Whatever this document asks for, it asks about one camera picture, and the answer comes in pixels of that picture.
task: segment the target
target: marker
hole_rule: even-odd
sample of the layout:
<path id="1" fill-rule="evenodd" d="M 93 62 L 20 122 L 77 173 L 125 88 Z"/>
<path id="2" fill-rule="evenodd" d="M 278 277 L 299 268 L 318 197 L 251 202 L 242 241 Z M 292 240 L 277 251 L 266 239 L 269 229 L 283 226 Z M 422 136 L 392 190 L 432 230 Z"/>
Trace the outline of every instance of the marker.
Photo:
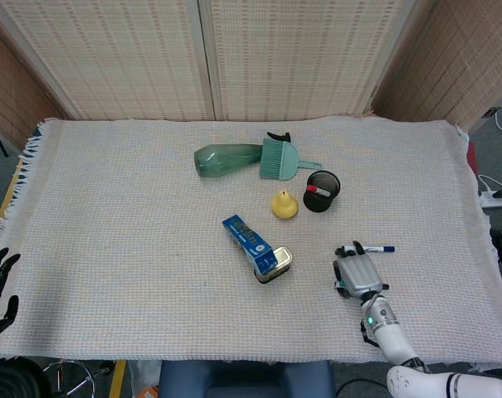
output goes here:
<path id="1" fill-rule="evenodd" d="M 322 195 L 323 197 L 330 197 L 330 192 L 325 191 L 323 188 L 316 187 L 315 185 L 308 185 L 306 189 L 310 192 L 313 193 L 318 193 L 319 195 Z"/>
<path id="2" fill-rule="evenodd" d="M 394 253 L 394 246 L 364 246 L 363 249 L 367 253 Z M 345 246 L 344 251 L 356 251 L 354 246 Z"/>

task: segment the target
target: blue chair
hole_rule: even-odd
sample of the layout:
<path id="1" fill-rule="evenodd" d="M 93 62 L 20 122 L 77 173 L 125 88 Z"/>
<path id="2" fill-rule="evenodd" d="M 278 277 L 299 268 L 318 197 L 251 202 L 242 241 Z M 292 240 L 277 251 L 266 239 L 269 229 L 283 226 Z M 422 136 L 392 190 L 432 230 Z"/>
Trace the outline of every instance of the blue chair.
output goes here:
<path id="1" fill-rule="evenodd" d="M 158 393 L 163 398 L 334 398 L 334 373 L 328 361 L 165 361 Z"/>

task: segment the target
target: white cloth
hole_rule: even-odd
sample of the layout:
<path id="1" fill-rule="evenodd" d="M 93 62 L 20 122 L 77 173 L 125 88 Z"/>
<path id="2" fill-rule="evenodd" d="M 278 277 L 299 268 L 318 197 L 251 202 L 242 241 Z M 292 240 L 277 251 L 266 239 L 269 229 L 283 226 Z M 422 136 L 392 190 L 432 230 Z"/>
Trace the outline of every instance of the white cloth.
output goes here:
<path id="1" fill-rule="evenodd" d="M 26 183 L 0 227 L 22 258 L 2 305 L 20 296 L 0 355 L 126 359 L 383 360 L 359 332 L 360 302 L 334 289 L 334 250 L 371 255 L 392 308 L 426 362 L 502 365 L 502 280 L 466 162 L 446 122 L 328 117 L 304 122 L 63 122 L 41 126 Z M 304 160 L 336 173 L 324 213 L 258 166 L 201 179 L 193 152 L 289 131 Z M 299 213 L 270 200 L 287 189 Z M 291 269 L 260 284 L 222 227 L 238 214 Z"/>

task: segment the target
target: green bottle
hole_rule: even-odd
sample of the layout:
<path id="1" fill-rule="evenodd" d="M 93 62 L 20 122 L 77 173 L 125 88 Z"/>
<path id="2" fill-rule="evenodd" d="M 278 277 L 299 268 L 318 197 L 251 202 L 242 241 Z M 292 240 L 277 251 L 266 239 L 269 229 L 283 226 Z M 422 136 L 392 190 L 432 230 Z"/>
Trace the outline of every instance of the green bottle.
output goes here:
<path id="1" fill-rule="evenodd" d="M 228 143 L 208 145 L 193 154 L 195 168 L 201 177 L 220 177 L 235 172 L 261 158 L 261 145 Z"/>

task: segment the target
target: power strip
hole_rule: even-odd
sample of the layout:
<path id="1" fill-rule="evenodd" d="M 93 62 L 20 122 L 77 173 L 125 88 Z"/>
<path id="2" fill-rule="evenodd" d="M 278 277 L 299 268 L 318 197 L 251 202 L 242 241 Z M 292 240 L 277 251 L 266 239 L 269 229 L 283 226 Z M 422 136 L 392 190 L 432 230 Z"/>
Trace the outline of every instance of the power strip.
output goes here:
<path id="1" fill-rule="evenodd" d="M 487 192 L 482 191 L 480 195 L 480 204 L 484 209 L 491 209 L 494 207 L 502 207 L 502 197 L 492 197 L 497 191 Z"/>

